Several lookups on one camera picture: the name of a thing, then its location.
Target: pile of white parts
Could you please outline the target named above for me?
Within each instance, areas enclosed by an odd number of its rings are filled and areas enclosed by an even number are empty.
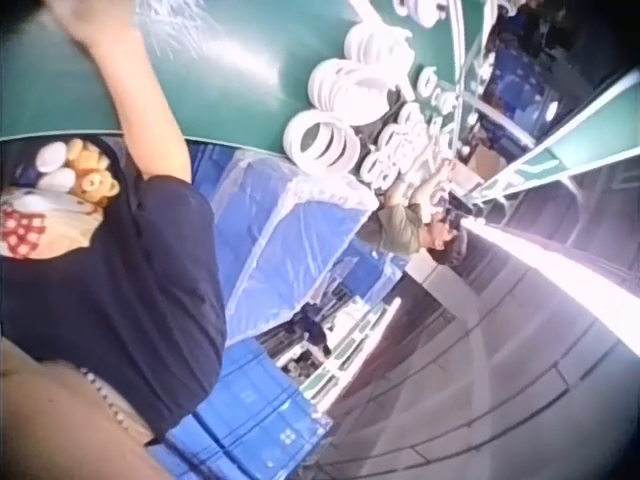
[[[389,90],[408,83],[415,52],[407,43],[411,33],[378,22],[356,24],[344,43],[345,59],[321,62],[311,73],[308,95],[315,107],[295,115],[283,137],[288,157],[314,176],[350,173],[361,153],[353,127],[380,119],[390,109]],[[373,189],[387,189],[400,173],[425,161],[435,168],[437,156],[451,151],[453,123],[443,128],[443,116],[451,113],[454,92],[438,86],[435,67],[425,68],[416,85],[418,96],[440,111],[427,125],[420,105],[405,104],[396,123],[387,125],[363,160],[359,176]],[[303,137],[316,129],[306,149]]]

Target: wall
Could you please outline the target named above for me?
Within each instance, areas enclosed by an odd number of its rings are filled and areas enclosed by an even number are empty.
[[[578,208],[561,184],[525,194],[508,225],[572,240],[588,254],[581,258],[609,266],[638,294],[638,188],[621,179],[639,167],[627,162],[578,179],[591,192],[583,210],[592,208],[574,238]],[[496,208],[489,218],[504,213]],[[425,314],[405,331],[414,340],[396,343],[403,361],[387,346],[387,361],[367,381],[356,379],[359,387],[331,411],[337,425],[313,478],[600,478],[637,431],[640,360],[539,273],[481,239],[471,238],[456,269],[466,287],[452,287],[461,281],[452,272],[428,271],[419,281],[458,315]]]

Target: navy blue shirt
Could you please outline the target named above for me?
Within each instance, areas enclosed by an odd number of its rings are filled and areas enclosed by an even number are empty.
[[[224,305],[213,213],[190,184],[152,177],[114,198],[88,248],[2,267],[3,336],[101,377],[158,440],[212,391]]]

